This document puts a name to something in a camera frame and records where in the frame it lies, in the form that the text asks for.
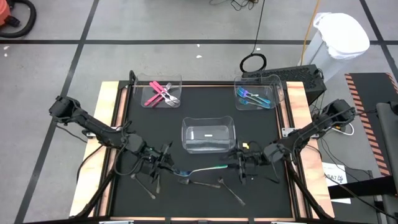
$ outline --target white cord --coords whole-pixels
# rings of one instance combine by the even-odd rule
[[[337,130],[337,129],[335,129],[335,128],[332,128],[332,129],[335,130],[335,131],[337,131],[337,132],[339,132],[339,133],[341,133],[341,134],[345,134],[345,135],[347,135],[347,136],[352,136],[352,135],[354,134],[355,130],[354,130],[354,127],[353,127],[352,124],[349,124],[349,125],[351,126],[351,129],[353,130],[352,133],[345,133],[345,132],[340,131],[340,130]]]

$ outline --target clear plastic container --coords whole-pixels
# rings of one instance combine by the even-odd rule
[[[182,120],[182,146],[189,153],[228,152],[235,145],[235,125],[230,116]]]
[[[234,79],[235,105],[238,110],[275,108],[284,98],[282,83],[277,75]]]
[[[164,98],[156,103],[156,100],[161,97],[158,93],[149,85],[150,82],[157,81],[163,88],[169,84],[168,93],[178,100],[169,101]],[[177,108],[181,104],[181,92],[182,92],[182,78],[181,75],[171,76],[152,76],[145,74],[138,74],[136,81],[134,82],[133,98],[137,100],[141,106],[145,108]],[[151,103],[148,102],[152,97],[157,95],[156,100]]]

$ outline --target wooden table frame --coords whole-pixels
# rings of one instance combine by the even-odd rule
[[[294,123],[295,128],[302,128],[308,123],[312,122],[310,116],[310,110],[307,104],[307,98],[302,82],[287,82],[287,100],[282,101],[280,104],[280,112],[283,120],[284,127],[291,127]],[[126,98],[128,96],[128,89],[121,88],[119,90],[119,82],[103,82],[98,95],[98,101],[94,113],[94,117],[104,124],[110,126],[120,126],[123,122],[123,114],[126,109]],[[311,139],[308,145],[317,148],[317,141]],[[84,158],[91,154],[100,145],[96,139],[89,139],[86,145],[86,151]],[[76,215],[79,213],[87,202],[91,199],[92,195],[97,190],[101,177],[104,176],[104,164],[105,160],[108,159],[109,163],[113,162],[115,156],[115,150],[109,150],[108,154],[106,150],[100,150],[86,164],[80,171],[80,178],[78,180],[75,196],[73,198],[70,215]],[[307,188],[315,198],[315,200],[322,206],[324,211],[330,216],[334,217],[333,208],[330,201],[328,187],[324,177],[322,161],[317,151],[311,147],[306,147],[301,152],[302,169],[305,176],[305,183]],[[110,197],[110,184],[107,186],[104,194],[101,198],[98,213],[96,215],[103,216],[107,214],[107,205]],[[299,188],[296,188],[297,205],[302,218],[307,217],[306,215],[306,204],[303,200],[303,195]],[[317,215],[312,210],[311,214],[313,218]],[[153,221],[165,221],[164,217],[113,217],[113,220],[153,220]],[[195,220],[208,220],[208,221],[231,221],[231,222],[247,222],[248,218],[171,218],[172,221],[195,221]],[[261,221],[294,221],[293,218],[255,218],[255,222]]]

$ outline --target blue utensil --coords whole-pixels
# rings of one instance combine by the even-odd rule
[[[173,172],[173,174],[179,175],[181,177],[189,177],[192,173],[198,172],[198,171],[212,170],[212,169],[226,169],[226,168],[228,168],[228,165],[220,165],[220,166],[215,166],[215,167],[202,168],[202,169],[197,169],[197,170],[193,170],[193,171],[175,170]]]
[[[263,97],[260,97],[257,94],[250,93],[249,91],[245,90],[244,88],[242,88],[240,86],[238,87],[237,90],[240,91],[241,93],[243,93],[243,95],[245,95],[245,96],[256,97],[257,99],[259,99],[265,103],[268,103],[268,104],[271,103],[270,100],[264,99]]]
[[[270,107],[268,104],[266,104],[266,103],[262,103],[262,104],[251,103],[251,102],[248,102],[247,100],[244,100],[244,99],[242,99],[242,98],[239,98],[239,102],[240,102],[241,104],[243,104],[243,105],[256,105],[256,106],[260,106],[260,107],[265,108],[265,109],[270,109],[270,108],[271,108],[271,107]]]
[[[250,100],[255,101],[255,102],[257,102],[257,103],[259,103],[259,104],[261,104],[261,105],[262,105],[262,104],[265,104],[263,101],[259,101],[259,100],[255,99],[255,98],[251,97],[251,96],[247,96],[246,94],[244,94],[243,91],[241,91],[241,90],[239,90],[239,89],[236,90],[236,93],[237,93],[241,98],[249,98]]]

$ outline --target yellow tag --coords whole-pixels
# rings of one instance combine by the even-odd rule
[[[246,142],[242,143],[242,147],[246,148],[246,149],[250,149],[249,145]]]

